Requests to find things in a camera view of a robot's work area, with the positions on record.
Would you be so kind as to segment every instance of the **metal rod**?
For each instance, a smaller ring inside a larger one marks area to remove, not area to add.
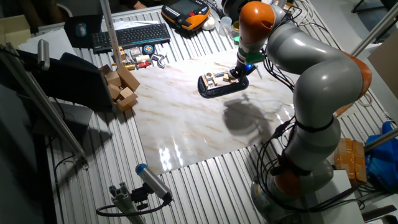
[[[122,66],[122,57],[120,56],[118,38],[116,37],[116,31],[113,27],[113,20],[111,14],[111,8],[109,7],[108,0],[99,0],[101,2],[102,12],[104,14],[106,27],[108,28],[109,38],[111,39],[113,57],[116,61],[118,68]]]
[[[381,21],[373,28],[369,35],[359,43],[351,52],[351,55],[357,57],[383,30],[392,22],[395,16],[398,15],[398,2],[395,6],[384,16]]]
[[[18,55],[17,51],[12,47],[11,44],[7,45],[6,50]],[[84,152],[83,148],[80,146],[79,142],[76,140],[65,122],[63,122],[57,110],[52,106],[34,76],[30,72],[27,72],[25,70],[20,59],[4,52],[0,53],[0,59],[4,62],[9,71],[14,75],[16,80],[21,84],[27,94],[32,98],[33,102],[37,105],[37,107],[48,119],[54,129],[58,132],[59,136],[67,144],[69,144],[69,146],[77,154],[77,156],[86,159],[86,153]]]
[[[393,139],[397,136],[398,136],[398,128],[395,128],[392,131],[389,131],[388,133],[383,134],[382,136],[378,137],[373,142],[366,144],[364,146],[364,150],[365,150],[365,152],[369,152],[370,150],[390,141],[391,139]]]

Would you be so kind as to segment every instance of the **black keyboard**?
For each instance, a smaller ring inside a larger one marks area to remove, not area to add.
[[[112,50],[111,39],[108,32],[91,35],[93,38],[94,54]],[[170,34],[166,24],[151,24],[116,31],[118,44],[122,48],[139,47],[145,44],[161,44],[170,41]]]

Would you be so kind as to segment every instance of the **wooden block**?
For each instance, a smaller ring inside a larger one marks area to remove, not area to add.
[[[214,76],[214,73],[211,74],[211,77],[213,79],[214,86],[217,86],[218,82],[217,82],[216,77]]]
[[[139,87],[139,81],[132,75],[132,73],[125,67],[125,66],[120,66],[117,70],[120,78],[122,81],[130,87],[133,91],[136,91],[137,88]]]
[[[108,89],[112,99],[116,100],[119,97],[121,91],[119,87],[113,84],[108,84]]]
[[[112,72],[112,69],[109,67],[109,65],[105,65],[105,66],[99,68],[98,70],[101,71],[101,73],[103,75],[106,75],[106,74]]]
[[[224,82],[228,82],[228,81],[229,81],[229,76],[228,76],[228,74],[224,74],[223,81],[224,81]]]
[[[118,100],[116,103],[116,107],[118,110],[125,112],[126,110],[130,109],[132,106],[134,106],[137,103],[137,95],[135,93],[132,93],[129,95],[127,98],[123,100]]]
[[[120,81],[120,77],[117,72],[109,72],[108,74],[105,75],[106,82],[108,84],[113,84],[116,86],[121,86],[122,83]]]
[[[206,76],[202,75],[201,79],[205,82],[206,89],[209,87],[209,83],[207,82]]]
[[[232,83],[236,83],[236,79],[232,79],[232,78],[230,78],[228,81],[229,81],[229,83],[230,83],[230,84],[232,84]]]
[[[133,92],[130,90],[129,87],[125,87],[125,88],[120,92],[120,95],[122,95],[123,98],[127,98],[127,97],[129,97],[130,95],[132,95],[132,94],[133,94]]]

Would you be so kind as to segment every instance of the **metal table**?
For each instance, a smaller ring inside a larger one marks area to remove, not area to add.
[[[165,22],[160,15],[161,7],[113,14],[115,21]],[[314,22],[326,27],[318,14]],[[62,24],[42,27],[38,35],[62,28]],[[336,47],[335,41],[325,31],[315,26],[303,26],[302,30],[314,38]],[[193,57],[222,52],[236,48],[233,42],[221,37],[217,29],[196,32],[184,38],[169,29],[172,40],[166,62],[178,62]],[[76,54],[97,67],[111,64],[111,54],[94,55],[92,49],[75,49]],[[354,107],[357,113],[339,118],[341,137],[365,142],[369,135],[380,134],[385,112],[372,91],[372,106]],[[281,150],[281,144],[274,144]],[[106,218],[97,216],[95,209],[111,205],[110,185],[127,183],[130,190],[141,187],[142,180],[135,174],[135,167],[146,163],[138,135],[134,115],[125,113],[94,113],[88,134],[83,141],[88,156],[89,169],[84,170],[76,159],[61,164],[57,169],[60,201],[51,171],[53,195],[59,223],[128,223],[127,218]],[[250,184],[255,176],[254,161],[259,147],[251,146],[214,157],[184,168],[162,174],[160,178],[170,187],[174,195],[172,206],[144,215],[147,223],[265,223],[250,198]],[[50,166],[70,156],[71,150],[56,139],[47,149]],[[150,208],[158,207],[156,196],[149,198]]]

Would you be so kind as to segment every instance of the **marble surface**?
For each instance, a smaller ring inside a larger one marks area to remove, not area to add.
[[[246,90],[213,99],[199,95],[200,75],[226,71],[235,63],[236,50],[230,50],[133,72],[141,83],[134,118],[156,174],[267,140],[293,116],[292,92],[262,64],[248,76]]]

